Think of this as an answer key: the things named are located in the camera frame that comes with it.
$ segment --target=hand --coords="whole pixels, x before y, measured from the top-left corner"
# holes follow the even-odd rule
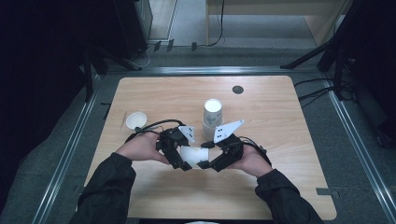
[[[159,135],[156,133],[143,133],[121,146],[116,153],[131,161],[160,161],[169,164],[169,161],[161,154],[155,145]]]
[[[273,170],[270,164],[268,164],[259,152],[251,146],[244,146],[244,155],[242,156],[242,159],[236,161],[227,168],[238,169],[258,178]]]

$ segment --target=person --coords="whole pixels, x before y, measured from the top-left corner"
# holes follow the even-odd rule
[[[156,133],[140,134],[100,163],[80,195],[70,223],[125,223],[136,177],[133,161],[169,164],[155,149],[157,139]],[[323,223],[299,190],[253,147],[244,146],[242,159],[228,169],[257,177],[256,195],[268,204],[275,223]]]

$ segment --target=black jacket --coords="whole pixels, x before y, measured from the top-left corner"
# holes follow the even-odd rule
[[[113,153],[94,172],[78,199],[70,223],[122,223],[128,215],[136,172],[132,162]],[[257,179],[256,194],[271,209],[275,223],[323,223],[314,208],[278,170]]]

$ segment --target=wooden tabletop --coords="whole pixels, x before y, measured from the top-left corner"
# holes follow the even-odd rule
[[[243,87],[241,94],[234,86]],[[268,150],[273,167],[299,189],[322,219],[334,219],[329,195],[304,114],[291,79],[266,77],[127,77],[120,81],[105,128],[93,156],[86,183],[100,162],[116,151],[132,133],[125,125],[135,111],[148,124],[179,119],[195,127],[194,147],[202,134],[204,103],[216,98],[223,104],[224,123],[244,119],[235,132]],[[163,127],[173,128],[176,123]],[[209,159],[221,151],[210,149]],[[271,219],[266,203],[254,193],[256,178],[238,170],[193,169],[183,172],[156,161],[134,161],[137,177],[132,188],[129,217],[198,219]]]

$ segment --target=wooden table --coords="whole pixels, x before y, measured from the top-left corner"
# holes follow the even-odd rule
[[[242,86],[242,94],[233,93]],[[98,164],[117,150],[131,134],[125,125],[129,114],[142,111],[148,124],[179,119],[195,127],[195,143],[205,140],[202,116],[207,99],[223,103],[224,123],[244,119],[235,132],[268,150],[273,167],[300,190],[323,219],[336,211],[329,195],[318,155],[307,129],[291,79],[272,77],[127,77],[120,81],[105,128],[94,154],[86,183]],[[176,127],[175,123],[164,128]],[[220,154],[216,147],[209,159]],[[156,161],[134,161],[137,172],[129,217],[199,219],[271,219],[266,203],[254,188],[256,178],[238,170],[193,169],[183,172]]]
[[[209,16],[221,15],[221,2],[206,0],[206,44],[209,44]],[[352,0],[226,0],[224,15],[302,15],[320,46],[351,3]]]

